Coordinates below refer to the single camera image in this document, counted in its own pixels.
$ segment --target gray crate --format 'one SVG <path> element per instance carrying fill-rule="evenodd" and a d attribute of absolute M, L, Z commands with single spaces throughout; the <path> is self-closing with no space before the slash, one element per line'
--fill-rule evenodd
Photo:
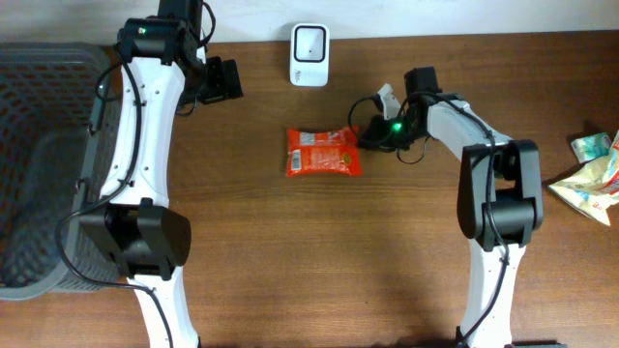
<path fill-rule="evenodd" d="M 108 66 L 89 44 L 0 45 L 0 299 L 97 289 L 68 273 L 53 230 L 98 198 L 111 164 L 119 103 L 94 97 Z M 63 241 L 85 275 L 118 278 L 75 219 Z"/>

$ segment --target red snack bag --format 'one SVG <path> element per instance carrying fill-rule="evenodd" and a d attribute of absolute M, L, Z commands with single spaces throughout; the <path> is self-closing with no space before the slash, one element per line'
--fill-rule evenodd
<path fill-rule="evenodd" d="M 309 173 L 361 175 L 357 138 L 342 130 L 308 133 L 288 130 L 288 176 Z"/>

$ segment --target white backdrop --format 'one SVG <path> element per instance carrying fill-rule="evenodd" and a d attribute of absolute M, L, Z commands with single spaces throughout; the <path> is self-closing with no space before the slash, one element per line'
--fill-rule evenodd
<path fill-rule="evenodd" d="M 0 0 L 0 42 L 111 44 L 158 0 Z M 333 39 L 619 29 L 619 0 L 211 0 L 214 42 L 288 40 L 300 21 Z M 209 19 L 203 25 L 208 32 Z"/>

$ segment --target table surface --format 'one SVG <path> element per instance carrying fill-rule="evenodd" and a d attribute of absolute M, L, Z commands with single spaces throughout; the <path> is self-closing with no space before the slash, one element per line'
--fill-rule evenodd
<path fill-rule="evenodd" d="M 362 177 L 286 178 L 286 130 L 334 130 L 350 105 L 433 65 L 446 92 L 540 148 L 550 184 L 574 171 L 568 140 L 619 130 L 619 32 L 333 41 L 329 84 L 294 87 L 288 43 L 213 44 L 236 59 L 245 97 L 174 125 L 171 209 L 192 222 L 185 287 L 209 346 L 351 347 L 452 338 L 465 310 L 468 244 L 456 217 L 459 164 L 439 142 L 404 165 L 362 152 Z M 366 124 L 373 106 L 357 110 Z M 407 158 L 420 153 L 416 144 Z M 545 189 L 545 221 L 518 271 L 517 341 L 619 340 L 619 208 L 613 227 Z M 0 303 L 11 347 L 146 347 L 134 294 L 47 294 Z"/>

